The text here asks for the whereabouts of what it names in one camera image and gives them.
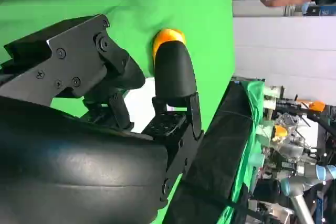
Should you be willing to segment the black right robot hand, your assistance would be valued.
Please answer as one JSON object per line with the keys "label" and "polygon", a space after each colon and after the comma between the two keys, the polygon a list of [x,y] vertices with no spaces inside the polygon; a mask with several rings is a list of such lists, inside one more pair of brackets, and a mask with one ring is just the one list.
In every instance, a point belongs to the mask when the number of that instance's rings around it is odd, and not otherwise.
{"label": "black right robot hand", "polygon": [[122,93],[145,77],[105,15],[5,45],[1,223],[151,223],[203,139],[185,43],[155,41],[155,115],[141,133]]}

